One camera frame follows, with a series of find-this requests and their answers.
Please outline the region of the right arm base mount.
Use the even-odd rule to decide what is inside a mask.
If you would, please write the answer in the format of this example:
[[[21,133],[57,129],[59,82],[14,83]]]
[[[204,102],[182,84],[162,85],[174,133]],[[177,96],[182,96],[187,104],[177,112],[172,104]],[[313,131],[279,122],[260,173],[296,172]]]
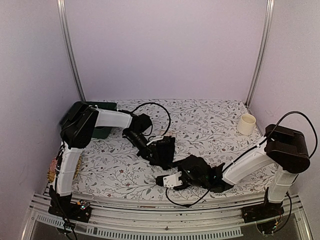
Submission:
[[[283,213],[281,203],[260,203],[241,208],[241,217],[245,223],[277,217]]]

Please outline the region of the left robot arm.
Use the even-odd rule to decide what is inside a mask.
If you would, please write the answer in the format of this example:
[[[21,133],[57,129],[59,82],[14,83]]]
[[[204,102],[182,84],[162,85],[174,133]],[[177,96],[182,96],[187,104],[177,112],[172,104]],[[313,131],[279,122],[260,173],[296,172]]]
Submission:
[[[155,164],[159,155],[154,144],[147,141],[143,132],[152,126],[146,114],[133,111],[108,110],[78,101],[72,105],[61,121],[61,145],[56,156],[55,178],[52,191],[58,197],[72,194],[76,166],[84,149],[91,142],[95,128],[122,128],[122,135],[138,148],[138,156]]]

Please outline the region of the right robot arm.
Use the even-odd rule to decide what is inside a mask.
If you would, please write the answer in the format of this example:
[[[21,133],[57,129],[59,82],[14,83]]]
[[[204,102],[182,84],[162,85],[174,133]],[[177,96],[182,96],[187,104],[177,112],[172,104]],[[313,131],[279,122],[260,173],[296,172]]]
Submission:
[[[210,165],[201,157],[190,155],[177,161],[177,173],[156,177],[156,184],[176,191],[197,186],[214,193],[233,188],[242,179],[272,163],[278,165],[275,177],[266,190],[266,201],[259,206],[262,218],[278,210],[286,192],[297,176],[310,166],[305,136],[291,128],[270,124],[260,142],[248,149],[229,165]]]

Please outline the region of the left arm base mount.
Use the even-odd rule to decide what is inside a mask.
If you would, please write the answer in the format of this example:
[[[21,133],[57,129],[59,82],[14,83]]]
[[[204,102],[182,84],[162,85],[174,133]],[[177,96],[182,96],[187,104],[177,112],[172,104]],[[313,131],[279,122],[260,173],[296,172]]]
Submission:
[[[87,204],[72,203],[68,200],[51,200],[48,213],[63,219],[88,223],[92,208]]]

